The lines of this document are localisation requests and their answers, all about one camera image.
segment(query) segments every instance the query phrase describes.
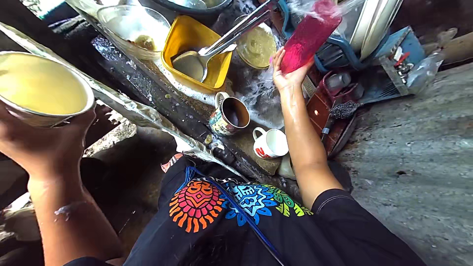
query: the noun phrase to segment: yellow liquid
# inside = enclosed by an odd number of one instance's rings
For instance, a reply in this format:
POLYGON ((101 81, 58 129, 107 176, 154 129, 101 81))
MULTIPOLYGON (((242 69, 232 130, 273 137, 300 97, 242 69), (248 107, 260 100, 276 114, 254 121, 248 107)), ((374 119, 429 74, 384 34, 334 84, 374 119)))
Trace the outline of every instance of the yellow liquid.
POLYGON ((266 68, 269 58, 276 52, 276 42, 272 34, 261 27, 255 27, 237 41, 236 49, 252 66, 266 68))
POLYGON ((66 67, 26 54, 0 55, 0 95, 50 115, 77 113, 87 104, 83 84, 66 67))

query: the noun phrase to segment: forearm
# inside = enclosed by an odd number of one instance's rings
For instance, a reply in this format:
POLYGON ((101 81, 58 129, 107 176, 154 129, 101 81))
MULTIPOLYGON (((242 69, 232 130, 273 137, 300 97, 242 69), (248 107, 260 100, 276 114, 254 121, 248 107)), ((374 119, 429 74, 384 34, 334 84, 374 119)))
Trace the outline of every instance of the forearm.
POLYGON ((327 156, 320 137, 310 123, 302 88, 286 88, 281 94, 281 107, 294 168, 326 165, 327 156))
POLYGON ((109 260, 122 256, 120 241, 90 194, 79 171, 56 177, 31 177, 28 190, 35 206, 46 266, 79 257, 109 260))
POLYGON ((328 168, 325 148, 310 122, 300 85, 282 90, 281 106, 302 201, 311 209, 323 191, 342 186, 328 168))

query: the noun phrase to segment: black t-shirt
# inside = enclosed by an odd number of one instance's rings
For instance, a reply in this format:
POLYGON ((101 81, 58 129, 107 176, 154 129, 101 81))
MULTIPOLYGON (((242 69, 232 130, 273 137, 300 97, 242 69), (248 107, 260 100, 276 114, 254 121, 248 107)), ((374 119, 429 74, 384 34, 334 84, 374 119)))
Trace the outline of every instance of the black t-shirt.
MULTIPOLYGON (((271 185, 242 183, 215 163, 184 156, 166 173, 159 211, 124 266, 280 265, 245 217, 287 266, 425 265, 343 190, 323 192, 308 210, 271 185)), ((84 257, 66 265, 109 264, 84 257)))

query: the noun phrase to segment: mug handle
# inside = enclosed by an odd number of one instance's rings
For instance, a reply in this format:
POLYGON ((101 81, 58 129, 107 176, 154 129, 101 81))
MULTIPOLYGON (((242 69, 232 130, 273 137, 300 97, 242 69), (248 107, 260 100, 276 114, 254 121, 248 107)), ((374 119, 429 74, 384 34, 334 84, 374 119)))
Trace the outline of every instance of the mug handle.
POLYGON ((255 128, 255 129, 253 129, 253 138, 254 138, 254 141, 256 141, 256 139, 258 138, 258 137, 256 136, 256 131, 261 132, 262 136, 264 136, 264 135, 266 134, 266 131, 265 131, 263 128, 261 128, 261 127, 257 127, 257 128, 255 128))
POLYGON ((223 92, 223 91, 217 92, 217 94, 215 95, 215 109, 218 109, 220 106, 220 98, 223 98, 222 100, 225 100, 228 97, 230 97, 230 95, 228 95, 228 93, 226 92, 223 92))

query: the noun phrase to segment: red container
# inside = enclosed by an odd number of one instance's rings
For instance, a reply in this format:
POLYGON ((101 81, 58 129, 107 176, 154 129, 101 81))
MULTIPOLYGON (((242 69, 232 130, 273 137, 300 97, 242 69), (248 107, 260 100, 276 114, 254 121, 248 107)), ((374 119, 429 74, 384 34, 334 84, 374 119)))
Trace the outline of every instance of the red container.
POLYGON ((342 15, 333 0, 318 0, 312 12, 299 23, 294 34, 284 45, 286 54, 281 71, 291 73, 307 64, 342 21, 342 15))

